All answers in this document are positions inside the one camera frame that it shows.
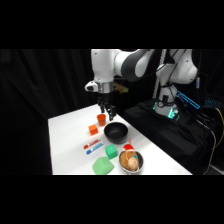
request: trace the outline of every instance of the small toy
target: small toy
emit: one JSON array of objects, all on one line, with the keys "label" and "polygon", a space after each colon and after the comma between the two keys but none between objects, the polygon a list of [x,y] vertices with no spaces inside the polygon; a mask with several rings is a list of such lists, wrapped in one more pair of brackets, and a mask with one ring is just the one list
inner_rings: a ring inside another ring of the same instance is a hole
[{"label": "small toy", "polygon": [[117,157],[118,152],[114,145],[109,145],[105,149],[106,149],[106,154],[109,159],[113,159],[113,158]]},{"label": "small toy", "polygon": [[132,141],[131,141],[131,139],[129,139],[129,144],[125,145],[125,146],[123,147],[123,150],[125,150],[125,151],[128,151],[128,150],[135,150],[135,149],[133,148],[133,146],[131,145],[131,143],[132,143]]},{"label": "small toy", "polygon": [[99,158],[93,165],[93,171],[96,175],[107,175],[114,169],[114,165],[107,157]]},{"label": "small toy", "polygon": [[91,135],[98,134],[98,129],[95,124],[89,127],[89,132]]},{"label": "small toy", "polygon": [[139,168],[139,160],[131,143],[132,141],[129,139],[129,144],[123,147],[125,152],[121,154],[120,163],[126,170],[136,171]]},{"label": "small toy", "polygon": [[85,145],[85,146],[84,146],[84,149],[88,149],[90,146],[96,144],[96,143],[99,142],[99,141],[100,141],[100,139],[97,139],[97,140],[95,140],[94,142],[91,142],[91,143],[89,143],[88,145]]},{"label": "small toy", "polygon": [[104,145],[103,142],[101,142],[99,145],[97,145],[96,147],[90,149],[89,151],[86,152],[87,155],[89,155],[90,153],[92,153],[93,151],[97,150],[98,148],[100,148],[102,145]]}]

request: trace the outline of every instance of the black bowl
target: black bowl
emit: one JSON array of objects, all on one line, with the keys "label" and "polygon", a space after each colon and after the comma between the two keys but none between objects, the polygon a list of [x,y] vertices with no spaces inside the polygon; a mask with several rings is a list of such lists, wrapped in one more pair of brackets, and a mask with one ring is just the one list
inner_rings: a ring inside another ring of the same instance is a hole
[{"label": "black bowl", "polygon": [[119,144],[126,139],[128,128],[122,123],[114,122],[105,127],[104,134],[110,142]]}]

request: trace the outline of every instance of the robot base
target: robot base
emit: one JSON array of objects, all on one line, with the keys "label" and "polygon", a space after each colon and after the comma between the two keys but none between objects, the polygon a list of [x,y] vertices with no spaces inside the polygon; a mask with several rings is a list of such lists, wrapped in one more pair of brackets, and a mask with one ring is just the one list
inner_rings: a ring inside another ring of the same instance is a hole
[{"label": "robot base", "polygon": [[173,119],[178,114],[177,106],[174,104],[176,94],[177,89],[175,86],[161,88],[159,100],[153,108],[155,112]]}]

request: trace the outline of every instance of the green sponge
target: green sponge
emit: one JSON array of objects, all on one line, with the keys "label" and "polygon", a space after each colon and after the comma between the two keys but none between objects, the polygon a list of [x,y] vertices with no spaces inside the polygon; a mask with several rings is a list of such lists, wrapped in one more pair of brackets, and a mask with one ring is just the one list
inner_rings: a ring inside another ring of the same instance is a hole
[{"label": "green sponge", "polygon": [[107,157],[99,158],[93,165],[93,171],[96,175],[107,175],[114,169],[114,165]]},{"label": "green sponge", "polygon": [[106,147],[106,154],[108,156],[109,159],[113,159],[115,157],[117,157],[118,152],[117,149],[114,145],[109,145]]}]

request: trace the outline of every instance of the red toy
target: red toy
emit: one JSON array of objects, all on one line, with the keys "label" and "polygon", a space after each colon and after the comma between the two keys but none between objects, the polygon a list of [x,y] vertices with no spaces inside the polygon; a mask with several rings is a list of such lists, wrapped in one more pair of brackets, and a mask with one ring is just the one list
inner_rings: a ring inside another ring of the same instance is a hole
[{"label": "red toy", "polygon": [[98,129],[96,127],[96,125],[92,125],[89,127],[89,132],[91,135],[95,135],[95,134],[98,134]]},{"label": "red toy", "polygon": [[125,151],[128,151],[128,150],[135,150],[135,149],[133,148],[133,146],[131,145],[131,139],[129,139],[129,144],[125,145],[125,146],[123,147],[123,149],[124,149]]}]

